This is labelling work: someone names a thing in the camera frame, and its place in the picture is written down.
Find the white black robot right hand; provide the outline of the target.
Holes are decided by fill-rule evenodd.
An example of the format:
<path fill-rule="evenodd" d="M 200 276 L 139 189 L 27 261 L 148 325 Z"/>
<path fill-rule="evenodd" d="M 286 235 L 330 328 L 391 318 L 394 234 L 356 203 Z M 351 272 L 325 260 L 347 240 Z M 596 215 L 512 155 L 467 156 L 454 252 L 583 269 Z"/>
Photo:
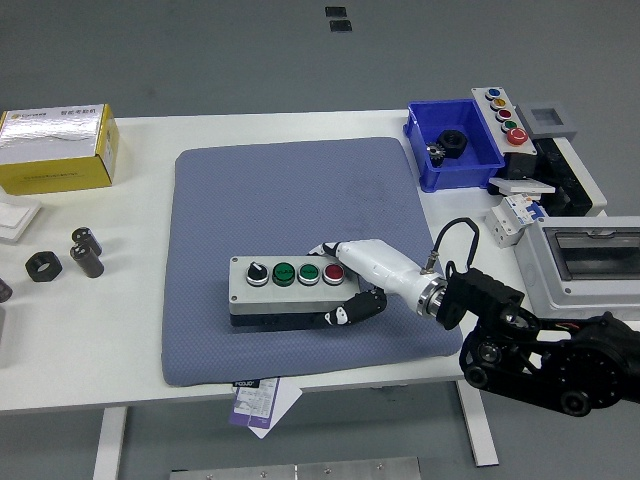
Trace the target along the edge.
<path fill-rule="evenodd" d="M 421 267 L 379 239 L 323 243 L 312 255 L 336 258 L 373 288 L 354 295 L 324 315 L 331 325 L 359 323 L 381 313 L 387 294 L 400 296 L 419 316 L 436 316 L 447 282 L 432 264 Z"/>

